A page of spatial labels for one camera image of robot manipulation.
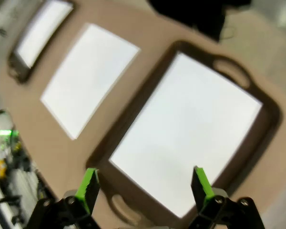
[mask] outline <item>screw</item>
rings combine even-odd
[[[248,202],[247,202],[245,199],[242,199],[242,200],[240,201],[240,203],[241,203],[242,205],[244,205],[244,206],[248,206],[248,205],[249,205]]]
[[[68,203],[71,205],[71,204],[73,204],[75,202],[75,199],[74,199],[74,197],[72,197],[72,198],[70,198],[69,200],[68,200]]]
[[[46,200],[44,203],[43,203],[43,205],[46,207],[46,206],[48,206],[50,204],[50,201],[49,200]]]
[[[216,202],[217,204],[222,204],[222,203],[223,203],[223,200],[220,199],[220,198],[216,198],[216,199],[215,199],[215,202]]]

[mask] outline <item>floor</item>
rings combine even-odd
[[[154,13],[145,0],[113,1]],[[7,54],[3,44],[8,40],[0,45],[0,62]],[[221,44],[243,59],[248,68],[264,74],[286,93],[286,0],[253,0],[249,10],[229,13]],[[281,223],[276,227],[279,222],[286,223],[286,215],[281,216],[282,208],[286,211],[286,192],[263,216],[266,228],[286,228]]]

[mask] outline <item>white paper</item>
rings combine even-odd
[[[176,216],[195,204],[193,168],[213,183],[262,104],[224,77],[179,54],[110,161]]]
[[[49,38],[73,9],[72,3],[49,0],[38,11],[16,52],[31,68]]]
[[[117,35],[86,24],[41,96],[74,140],[140,49]]]

